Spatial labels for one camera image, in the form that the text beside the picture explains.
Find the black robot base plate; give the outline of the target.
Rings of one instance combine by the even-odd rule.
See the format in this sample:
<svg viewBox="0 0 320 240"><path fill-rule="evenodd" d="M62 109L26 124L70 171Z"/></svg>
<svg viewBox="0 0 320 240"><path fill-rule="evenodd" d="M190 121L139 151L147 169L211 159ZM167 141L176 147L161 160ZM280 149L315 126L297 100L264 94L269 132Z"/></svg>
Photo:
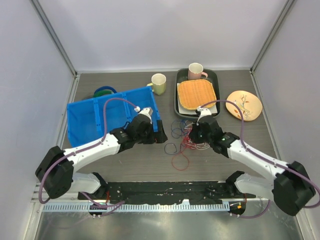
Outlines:
<svg viewBox="0 0 320 240"><path fill-rule="evenodd" d="M128 205L173 205L189 200L191 205L221 204L223 199L253 199L234 186L218 181L109 182L107 189L93 200L109 199L112 204L124 201Z"/></svg>

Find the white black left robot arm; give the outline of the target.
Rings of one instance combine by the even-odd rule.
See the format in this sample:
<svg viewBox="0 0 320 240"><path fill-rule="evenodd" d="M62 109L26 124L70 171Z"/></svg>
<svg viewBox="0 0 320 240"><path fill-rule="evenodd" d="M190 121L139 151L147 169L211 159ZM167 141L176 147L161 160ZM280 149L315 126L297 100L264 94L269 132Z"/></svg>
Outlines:
<svg viewBox="0 0 320 240"><path fill-rule="evenodd" d="M115 128L92 142L65 150L54 146L35 171L40 181L38 199L46 203L42 198L42 192L46 192L50 200L69 193L77 193L80 199L88 195L100 200L107 195L107 182L97 172L79 173L81 168L129 150L135 144L162 144L167 139L161 120L152 123L149 115L139 113L125 128Z"/></svg>

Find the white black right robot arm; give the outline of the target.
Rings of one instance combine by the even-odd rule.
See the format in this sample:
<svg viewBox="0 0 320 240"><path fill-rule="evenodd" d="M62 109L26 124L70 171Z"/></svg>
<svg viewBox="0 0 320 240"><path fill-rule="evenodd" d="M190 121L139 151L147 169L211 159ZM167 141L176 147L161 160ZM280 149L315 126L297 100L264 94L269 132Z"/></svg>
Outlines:
<svg viewBox="0 0 320 240"><path fill-rule="evenodd" d="M301 163L287 163L251 149L237 135L224 132L214 118L206 116L194 122L188 136L193 143L206 143L217 154L260 174L260 177L254 177L242 171L233 173L225 186L230 197L236 198L242 193L263 197L273 201L287 215L295 216L308 207L318 190Z"/></svg>

